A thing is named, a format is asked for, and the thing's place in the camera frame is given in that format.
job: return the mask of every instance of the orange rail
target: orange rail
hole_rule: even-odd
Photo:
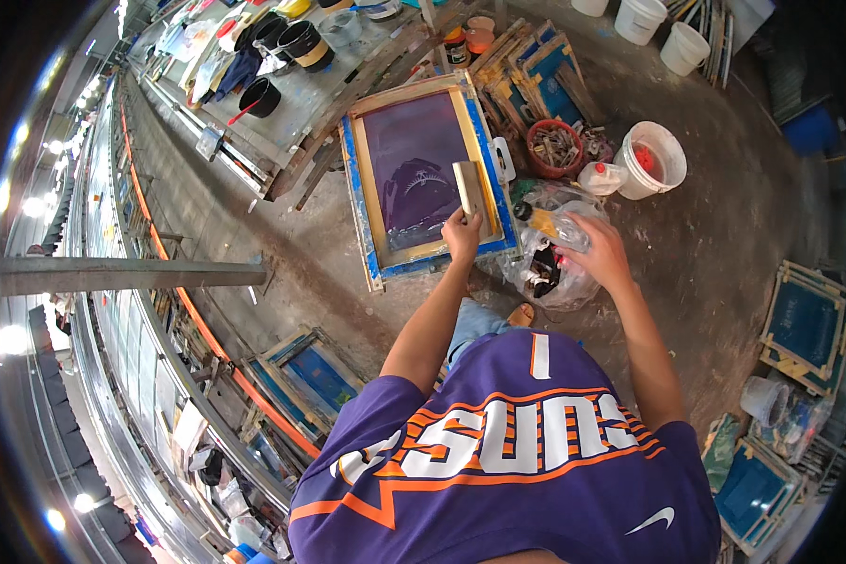
[[[141,183],[138,182],[138,173],[135,170],[134,159],[132,158],[132,149],[130,148],[129,144],[129,132],[128,132],[128,125],[125,122],[125,108],[123,107],[122,100],[119,102],[119,109],[122,112],[122,119],[123,119],[123,133],[125,136],[125,150],[128,152],[129,155],[129,162],[131,163],[131,167],[129,171],[132,173],[132,182],[135,188],[135,194],[138,196],[138,203],[141,205],[141,212],[144,214],[144,217],[150,222],[150,238],[153,239],[153,243],[157,245],[157,253],[159,257],[164,260],[169,260],[169,253],[166,252],[166,247],[163,245],[163,242],[159,238],[159,233],[157,233],[157,227],[153,224],[153,219],[150,217],[150,212],[147,207],[147,201],[144,199],[144,193],[141,191]],[[185,291],[184,288],[176,288],[176,293],[182,300],[182,303],[185,304],[185,309],[188,310],[188,314],[191,316],[191,320],[195,322],[197,325],[197,330],[200,334],[204,337],[207,344],[210,345],[210,348],[213,350],[214,354],[225,360],[226,362],[230,362],[232,358],[229,355],[226,355],[226,351],[223,350],[222,345],[219,344],[219,341],[216,340],[213,332],[210,331],[210,328],[204,322],[204,318],[201,317],[200,313],[197,312],[197,308],[191,298],[188,296],[188,292]],[[258,406],[259,409],[262,410],[266,414],[267,417],[270,418],[270,421],[273,425],[278,427],[282,432],[288,435],[291,440],[295,442],[296,445],[303,448],[304,451],[312,457],[319,456],[319,448],[313,445],[309,440],[307,440],[304,435],[300,433],[295,426],[289,423],[287,419],[282,417],[280,412],[277,412],[274,407],[267,401],[263,395],[254,388],[248,379],[244,377],[242,371],[238,368],[235,368],[235,372],[233,373],[233,377],[235,378],[235,382],[238,386],[244,390],[245,393],[248,394],[249,398],[253,400]]]

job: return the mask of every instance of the nike swoosh logo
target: nike swoosh logo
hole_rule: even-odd
[[[650,518],[643,521],[639,526],[637,526],[635,529],[633,529],[629,533],[624,534],[624,536],[627,536],[628,534],[633,534],[636,531],[641,531],[642,529],[645,529],[649,525],[651,525],[655,522],[661,521],[662,519],[667,521],[667,526],[664,528],[664,530],[666,531],[667,529],[670,528],[670,524],[674,521],[674,508],[673,507],[665,507],[661,511],[655,513]]]

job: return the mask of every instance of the screen printing frame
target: screen printing frame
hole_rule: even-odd
[[[388,248],[379,194],[372,172],[372,160],[363,126],[363,116],[384,107],[417,98],[448,93],[460,126],[467,159],[477,163],[483,185],[483,201],[493,235],[480,242],[477,256],[497,254],[518,247],[518,237],[510,217],[508,195],[499,180],[492,149],[492,136],[485,123],[473,81],[465,70],[398,86],[358,100],[342,118],[339,133],[345,174],[351,189],[354,227],[361,245],[364,271],[370,291],[382,290],[384,281],[413,274],[445,262],[445,241],[419,244],[400,251]]]

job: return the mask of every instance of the red bucket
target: red bucket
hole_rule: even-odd
[[[536,132],[540,129],[548,129],[550,127],[564,129],[570,133],[570,136],[574,139],[578,152],[576,153],[573,162],[564,168],[554,167],[545,163],[533,148],[533,139],[536,136]],[[535,174],[548,179],[561,178],[565,174],[571,174],[576,171],[576,169],[580,166],[580,163],[583,161],[583,142],[580,141],[580,136],[576,134],[576,131],[570,125],[567,125],[564,122],[559,122],[556,119],[543,119],[542,121],[538,121],[533,124],[533,126],[530,127],[530,131],[527,133],[527,152],[530,154],[530,163],[533,165],[533,172]]]

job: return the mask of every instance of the cloth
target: cloth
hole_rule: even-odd
[[[298,562],[714,562],[721,530],[688,423],[650,432],[560,333],[486,335],[429,399],[381,376],[292,498]]]
[[[520,328],[515,328],[505,318],[475,299],[461,299],[461,309],[457,312],[457,323],[454,324],[454,334],[451,336],[451,345],[448,346],[448,368],[451,368],[462,352],[479,337],[490,333],[500,335],[511,329]]]
[[[257,77],[259,63],[263,61],[259,51],[253,47],[245,47],[235,54],[235,59],[223,79],[219,81],[219,87],[214,88],[216,95],[214,99],[218,102],[232,92],[237,86],[248,86]]]

